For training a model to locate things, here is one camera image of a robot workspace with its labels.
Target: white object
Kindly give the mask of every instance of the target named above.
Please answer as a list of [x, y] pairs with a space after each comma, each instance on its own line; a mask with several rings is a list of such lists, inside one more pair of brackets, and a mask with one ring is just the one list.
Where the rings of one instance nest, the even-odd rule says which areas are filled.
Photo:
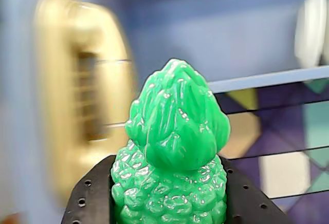
[[326, 0], [305, 0], [298, 12], [295, 56], [303, 68], [311, 68], [319, 64], [326, 17]]
[[324, 62], [329, 65], [329, 2], [327, 2], [327, 20], [325, 26], [324, 44], [323, 44], [323, 59]]
[[262, 156], [259, 160], [262, 190], [269, 198], [303, 194], [310, 187], [309, 161], [303, 152]]

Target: black plastic mount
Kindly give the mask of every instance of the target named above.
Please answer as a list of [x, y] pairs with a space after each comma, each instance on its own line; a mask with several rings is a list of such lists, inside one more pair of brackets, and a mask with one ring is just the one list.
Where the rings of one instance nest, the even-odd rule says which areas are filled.
[[[293, 222], [246, 176], [221, 158], [227, 172], [225, 224], [292, 224]], [[116, 224], [110, 168], [115, 156], [98, 163], [74, 187], [62, 224]]]

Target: geometric pattern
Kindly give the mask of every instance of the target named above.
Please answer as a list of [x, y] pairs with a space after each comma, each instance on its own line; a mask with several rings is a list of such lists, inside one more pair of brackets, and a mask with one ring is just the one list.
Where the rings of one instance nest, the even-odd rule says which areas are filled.
[[220, 154], [295, 223], [328, 224], [329, 79], [215, 97], [232, 126]]
[[260, 134], [259, 118], [251, 113], [228, 115], [231, 124], [229, 142], [221, 150], [221, 155], [228, 159], [242, 157], [254, 144]]

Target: scaly texture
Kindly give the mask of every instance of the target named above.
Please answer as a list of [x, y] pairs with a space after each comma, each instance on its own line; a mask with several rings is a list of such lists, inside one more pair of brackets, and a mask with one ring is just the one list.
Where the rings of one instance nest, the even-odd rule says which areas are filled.
[[222, 224], [226, 172], [216, 155], [199, 170], [172, 173], [146, 163], [129, 141], [111, 169], [118, 224]]
[[172, 59], [146, 81], [126, 123], [130, 137], [112, 167], [117, 221], [225, 221], [226, 172], [216, 153], [230, 125], [205, 79]]

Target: blurry gold object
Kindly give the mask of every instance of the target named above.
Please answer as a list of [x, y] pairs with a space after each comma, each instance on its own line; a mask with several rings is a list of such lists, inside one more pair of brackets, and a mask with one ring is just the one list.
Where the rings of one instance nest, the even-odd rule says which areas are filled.
[[66, 204], [83, 175], [127, 143], [134, 67], [116, 17], [101, 6], [40, 0], [35, 26], [50, 180]]

